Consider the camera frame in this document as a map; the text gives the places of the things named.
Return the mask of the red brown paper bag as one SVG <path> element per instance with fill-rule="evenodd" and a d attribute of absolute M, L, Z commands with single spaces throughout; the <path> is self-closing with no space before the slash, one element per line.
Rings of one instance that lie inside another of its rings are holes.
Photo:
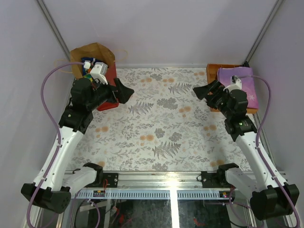
<path fill-rule="evenodd" d="M 99 82 L 95 80 L 91 76 L 86 76 L 86 74 L 89 74 L 91 69 L 94 67 L 95 64 L 106 64 L 107 70 L 109 72 L 103 73 L 103 75 L 106 77 L 107 81 L 111 85 L 115 85 L 114 79 L 117 78 L 116 74 L 116 60 L 115 55 L 113 52 L 108 49 L 107 47 L 99 44 L 99 43 L 91 43 L 82 47 L 78 47 L 73 49 L 70 52 L 71 60 L 79 60 L 80 62 L 89 62 L 90 68 L 85 69 L 82 66 L 73 66 L 72 70 L 69 71 L 69 74 L 73 74 L 76 79 L 80 78 L 86 78 L 87 81 L 90 81 L 91 83 L 91 91 L 94 91 L 97 89 Z"/>

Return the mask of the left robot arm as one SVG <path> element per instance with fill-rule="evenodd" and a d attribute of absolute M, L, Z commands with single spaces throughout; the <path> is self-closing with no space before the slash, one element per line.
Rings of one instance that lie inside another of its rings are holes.
<path fill-rule="evenodd" d="M 122 84 L 119 78 L 115 85 L 98 83 L 93 87 L 88 78 L 77 79 L 71 88 L 71 105 L 65 108 L 59 123 L 59 134 L 51 152 L 32 183 L 25 183 L 21 194 L 33 205 L 63 213 L 72 196 L 84 187 L 100 187 L 104 182 L 103 168 L 86 163 L 75 174 L 64 179 L 71 156 L 93 120 L 93 110 L 105 102 L 125 104 L 134 90 Z"/>

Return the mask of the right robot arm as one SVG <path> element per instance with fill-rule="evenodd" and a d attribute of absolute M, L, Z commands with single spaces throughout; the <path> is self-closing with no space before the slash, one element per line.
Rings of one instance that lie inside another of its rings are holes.
<path fill-rule="evenodd" d="M 259 131 L 247 116 L 247 94 L 241 85 L 239 79 L 229 86 L 214 80 L 193 89 L 198 99 L 205 99 L 207 106 L 224 115 L 227 133 L 242 150 L 255 176 L 251 179 L 236 164 L 230 163 L 218 167 L 217 183 L 239 190 L 250 201 L 258 220 L 290 215 L 295 211 L 299 189 L 288 184 L 259 142 Z"/>

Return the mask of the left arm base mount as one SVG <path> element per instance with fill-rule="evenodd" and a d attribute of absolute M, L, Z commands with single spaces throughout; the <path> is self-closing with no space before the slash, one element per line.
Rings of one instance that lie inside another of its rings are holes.
<path fill-rule="evenodd" d="M 85 188 L 117 188 L 119 173 L 106 172 L 97 174 L 95 181 L 85 186 Z"/>

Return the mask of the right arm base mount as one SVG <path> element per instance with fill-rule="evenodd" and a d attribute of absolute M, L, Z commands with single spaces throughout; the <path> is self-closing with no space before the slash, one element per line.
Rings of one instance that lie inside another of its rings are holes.
<path fill-rule="evenodd" d="M 227 183 L 223 174 L 217 172 L 201 171 L 196 177 L 198 182 L 202 183 L 203 188 L 229 188 L 230 184 Z"/>

